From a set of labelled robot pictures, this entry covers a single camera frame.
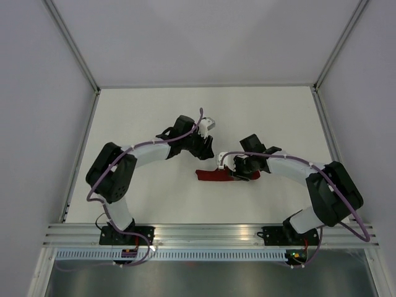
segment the white tabletop surface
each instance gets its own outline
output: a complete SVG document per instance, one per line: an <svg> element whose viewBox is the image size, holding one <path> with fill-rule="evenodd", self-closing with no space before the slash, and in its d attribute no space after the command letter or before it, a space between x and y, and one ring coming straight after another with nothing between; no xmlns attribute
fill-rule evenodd
<svg viewBox="0 0 396 297"><path fill-rule="evenodd" d="M85 175L107 142L151 140L180 114L198 119L200 107L216 121L215 153L241 150L239 141L256 133L266 147L331 161L309 87L102 90L66 221L92 223L103 212L98 202L85 200ZM274 174L250 182L197 180L196 169L215 168L215 159L200 161L189 152L143 166L126 194L129 210L137 223L281 223L310 205L305 187Z"/></svg>

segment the white wall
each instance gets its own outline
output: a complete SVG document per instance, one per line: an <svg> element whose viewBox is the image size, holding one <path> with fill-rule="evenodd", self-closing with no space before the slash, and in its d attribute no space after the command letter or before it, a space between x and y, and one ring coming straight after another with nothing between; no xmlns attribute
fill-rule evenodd
<svg viewBox="0 0 396 297"><path fill-rule="evenodd" d="M358 0L54 0L98 84L313 83Z"/></svg>
<svg viewBox="0 0 396 297"><path fill-rule="evenodd" d="M371 1L321 87L342 159L396 279L396 2Z"/></svg>
<svg viewBox="0 0 396 297"><path fill-rule="evenodd" d="M40 0L0 9L0 288L25 296L93 91Z"/></svg>

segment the ventilation grille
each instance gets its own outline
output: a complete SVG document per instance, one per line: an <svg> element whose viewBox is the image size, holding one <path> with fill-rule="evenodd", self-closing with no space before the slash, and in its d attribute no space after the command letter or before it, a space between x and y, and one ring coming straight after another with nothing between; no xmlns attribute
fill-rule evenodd
<svg viewBox="0 0 396 297"><path fill-rule="evenodd" d="M136 259L144 257L140 248ZM286 261L284 249L163 249L150 251L149 259L158 261ZM58 249L57 260L128 260L122 249Z"/></svg>

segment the white table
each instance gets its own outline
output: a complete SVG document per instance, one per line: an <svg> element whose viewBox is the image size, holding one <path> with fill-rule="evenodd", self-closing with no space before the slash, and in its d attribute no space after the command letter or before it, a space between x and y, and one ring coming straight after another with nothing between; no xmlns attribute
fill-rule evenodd
<svg viewBox="0 0 396 297"><path fill-rule="evenodd" d="M137 144L172 126L180 114L216 120L215 153L241 150L239 141L256 133L266 147L330 162L309 87L136 88L102 90L67 215L68 223L92 223L103 212L85 198L85 175L105 143ZM182 152L135 171L126 194L137 223L280 223L310 204L307 189L262 173L257 181L203 182L195 170L214 170Z"/></svg>

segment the gray floor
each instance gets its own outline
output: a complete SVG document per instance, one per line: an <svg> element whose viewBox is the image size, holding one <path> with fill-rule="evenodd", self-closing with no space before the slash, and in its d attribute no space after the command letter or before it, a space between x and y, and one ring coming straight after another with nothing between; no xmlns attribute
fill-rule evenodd
<svg viewBox="0 0 396 297"><path fill-rule="evenodd" d="M94 262L61 261L62 268ZM53 270L48 296L377 296L362 254L321 251L305 269L272 262L147 262L78 272Z"/></svg>

